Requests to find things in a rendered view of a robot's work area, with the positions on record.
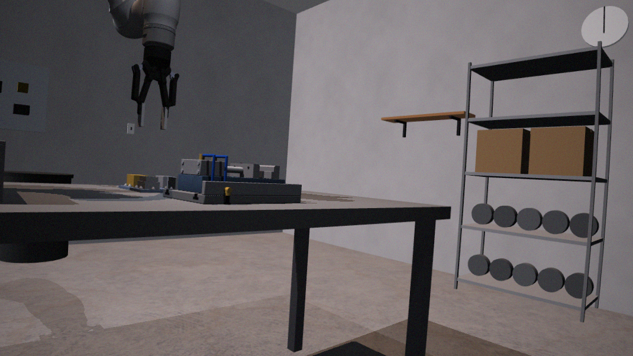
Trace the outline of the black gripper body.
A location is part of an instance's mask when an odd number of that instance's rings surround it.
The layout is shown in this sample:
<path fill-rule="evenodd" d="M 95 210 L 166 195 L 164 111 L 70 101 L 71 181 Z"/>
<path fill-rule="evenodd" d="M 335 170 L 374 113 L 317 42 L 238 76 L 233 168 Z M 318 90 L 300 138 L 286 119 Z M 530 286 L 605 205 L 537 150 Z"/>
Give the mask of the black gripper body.
<path fill-rule="evenodd" d="M 160 46 L 146 46 L 144 48 L 143 58 L 143 71 L 148 77 L 150 75 L 151 68 L 157 67 L 153 80 L 162 81 L 160 69 L 164 68 L 166 71 L 166 78 L 171 73 L 170 68 L 171 51 L 167 48 Z"/>

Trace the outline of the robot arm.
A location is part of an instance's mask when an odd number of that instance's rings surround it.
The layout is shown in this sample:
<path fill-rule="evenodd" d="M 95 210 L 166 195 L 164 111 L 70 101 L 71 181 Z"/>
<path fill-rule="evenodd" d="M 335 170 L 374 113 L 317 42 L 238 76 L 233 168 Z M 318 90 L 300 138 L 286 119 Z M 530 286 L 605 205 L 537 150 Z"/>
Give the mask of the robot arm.
<path fill-rule="evenodd" d="M 172 51 L 180 15 L 180 0 L 108 0 L 114 27 L 126 38 L 143 38 L 142 45 Z"/>

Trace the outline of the yellow rectangular block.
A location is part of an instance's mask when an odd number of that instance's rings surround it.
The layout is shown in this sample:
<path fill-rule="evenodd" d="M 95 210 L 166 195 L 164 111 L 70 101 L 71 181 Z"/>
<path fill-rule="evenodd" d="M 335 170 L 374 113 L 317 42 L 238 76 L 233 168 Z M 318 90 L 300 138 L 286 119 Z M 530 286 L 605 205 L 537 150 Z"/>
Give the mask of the yellow rectangular block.
<path fill-rule="evenodd" d="M 140 176 L 145 176 L 145 175 L 128 174 L 127 185 L 131 184 L 132 187 L 135 187 L 137 185 L 137 181 L 139 180 Z"/>

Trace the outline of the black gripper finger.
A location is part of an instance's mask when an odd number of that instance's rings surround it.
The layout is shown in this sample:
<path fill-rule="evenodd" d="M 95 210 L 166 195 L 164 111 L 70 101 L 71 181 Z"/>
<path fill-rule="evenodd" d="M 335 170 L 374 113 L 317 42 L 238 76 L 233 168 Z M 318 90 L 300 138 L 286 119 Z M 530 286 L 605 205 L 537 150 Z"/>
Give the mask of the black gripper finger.
<path fill-rule="evenodd" d="M 138 127 L 143 127 L 144 126 L 144 110 L 145 110 L 145 99 L 148 93 L 148 90 L 150 89 L 150 84 L 151 81 L 154 78 L 154 74 L 157 70 L 156 66 L 153 66 L 151 68 L 150 71 L 150 75 L 147 77 L 145 76 L 144 78 L 144 83 L 143 86 L 141 88 L 141 92 L 139 95 L 139 87 L 140 87 L 140 72 L 143 68 L 142 64 L 135 64 L 132 66 L 132 70 L 133 70 L 133 85 L 132 85 L 132 92 L 131 92 L 131 99 L 136 101 L 138 103 L 138 107 L 137 107 L 137 113 L 138 113 Z M 138 97 L 139 95 L 139 97 Z"/>
<path fill-rule="evenodd" d="M 160 129 L 166 130 L 167 128 L 167 118 L 169 115 L 169 107 L 176 105 L 177 98 L 177 80 L 179 78 L 179 74 L 175 74 L 171 71 L 170 75 L 170 86 L 169 86 L 169 96 L 167 93 L 167 81 L 166 81 L 166 71 L 164 68 L 160 69 L 162 81 L 158 82 L 160 88 L 160 94 L 162 99 L 162 114 L 161 114 L 161 124 Z"/>

